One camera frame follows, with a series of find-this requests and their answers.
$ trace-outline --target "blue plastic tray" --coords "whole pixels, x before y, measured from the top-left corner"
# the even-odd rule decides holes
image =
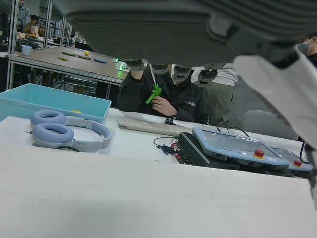
[[[32,113],[48,109],[104,123],[110,105],[110,100],[29,83],[0,93],[0,121],[8,116],[29,119]]]

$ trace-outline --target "white cup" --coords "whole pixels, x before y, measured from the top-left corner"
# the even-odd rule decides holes
[[[31,50],[32,50],[32,47],[30,47],[30,46],[26,46],[26,45],[22,46],[22,54],[24,56],[30,56],[31,55]]]

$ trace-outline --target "headphone ear cup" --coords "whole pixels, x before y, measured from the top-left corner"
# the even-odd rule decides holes
[[[74,131],[58,123],[40,123],[33,129],[34,142],[42,147],[57,148],[68,145],[73,138]]]
[[[64,124],[66,122],[66,116],[63,113],[53,110],[40,110],[31,116],[31,128],[37,124],[47,122]]]

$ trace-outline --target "white table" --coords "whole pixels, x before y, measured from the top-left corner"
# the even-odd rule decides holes
[[[106,126],[110,129],[112,134],[111,144],[105,150],[100,150],[100,154],[108,154],[121,157],[129,157],[143,160],[156,160],[168,163],[177,163],[176,159],[171,155],[166,155],[162,150],[155,147],[153,140],[159,137],[170,137],[169,139],[157,140],[157,144],[171,145],[171,136],[165,136],[160,134],[134,131],[125,129],[119,126],[117,123],[118,117],[130,117],[134,119],[142,119],[154,122],[165,122],[165,118],[156,117],[152,115],[140,114],[140,113],[127,113],[117,109],[110,108],[106,118]],[[175,121],[177,124],[192,128],[194,126],[200,126],[197,123],[190,123],[184,121]],[[19,145],[33,144],[32,135],[26,133],[30,131],[30,121],[28,119],[19,118],[6,118],[0,122],[0,142],[13,143]],[[100,139],[96,133],[87,129],[73,128],[77,132],[77,138],[82,140],[98,140]],[[237,134],[243,135],[242,132],[233,131]],[[256,139],[260,139],[263,142],[271,146],[278,146],[288,148],[294,153],[300,153],[301,142],[292,141],[282,138],[276,138],[272,136],[265,136],[260,134],[249,133],[250,136]]]
[[[0,151],[4,238],[317,234],[306,179],[14,144]]]

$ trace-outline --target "red emergency stop button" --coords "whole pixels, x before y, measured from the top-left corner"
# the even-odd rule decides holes
[[[262,158],[264,156],[264,151],[263,150],[255,150],[254,155]]]
[[[302,162],[299,160],[294,160],[293,164],[296,166],[300,166],[300,165],[302,165]]]

